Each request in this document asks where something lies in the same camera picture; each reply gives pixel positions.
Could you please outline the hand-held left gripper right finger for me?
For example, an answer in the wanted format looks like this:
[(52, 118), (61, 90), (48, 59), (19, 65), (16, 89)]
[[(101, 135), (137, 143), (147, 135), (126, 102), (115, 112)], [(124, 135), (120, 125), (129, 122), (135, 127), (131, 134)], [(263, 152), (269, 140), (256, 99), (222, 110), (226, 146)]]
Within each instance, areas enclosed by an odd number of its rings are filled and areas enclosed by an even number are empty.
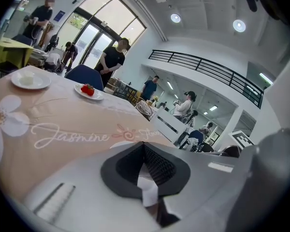
[(144, 142), (144, 164), (158, 186), (158, 197), (176, 195), (188, 183), (191, 170), (182, 159)]

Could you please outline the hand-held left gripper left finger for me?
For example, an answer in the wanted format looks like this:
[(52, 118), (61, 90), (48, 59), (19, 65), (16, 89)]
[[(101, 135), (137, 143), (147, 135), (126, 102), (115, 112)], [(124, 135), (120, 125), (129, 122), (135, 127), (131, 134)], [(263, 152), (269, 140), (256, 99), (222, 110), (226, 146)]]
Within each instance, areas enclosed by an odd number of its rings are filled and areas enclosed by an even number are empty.
[(144, 142), (123, 145), (120, 150), (104, 161), (101, 166), (101, 178), (116, 195), (141, 199), (142, 190), (137, 186), (137, 182), (144, 164)]

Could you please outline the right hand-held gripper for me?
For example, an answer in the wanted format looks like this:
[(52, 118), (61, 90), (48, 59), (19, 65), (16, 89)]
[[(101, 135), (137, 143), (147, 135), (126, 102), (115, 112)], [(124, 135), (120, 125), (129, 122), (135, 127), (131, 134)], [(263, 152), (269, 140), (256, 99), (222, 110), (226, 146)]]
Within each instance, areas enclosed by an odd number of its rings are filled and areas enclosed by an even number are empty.
[(236, 145), (240, 150), (243, 150), (245, 147), (254, 145), (251, 139), (241, 130), (229, 133), (229, 136), (232, 140), (235, 141)]

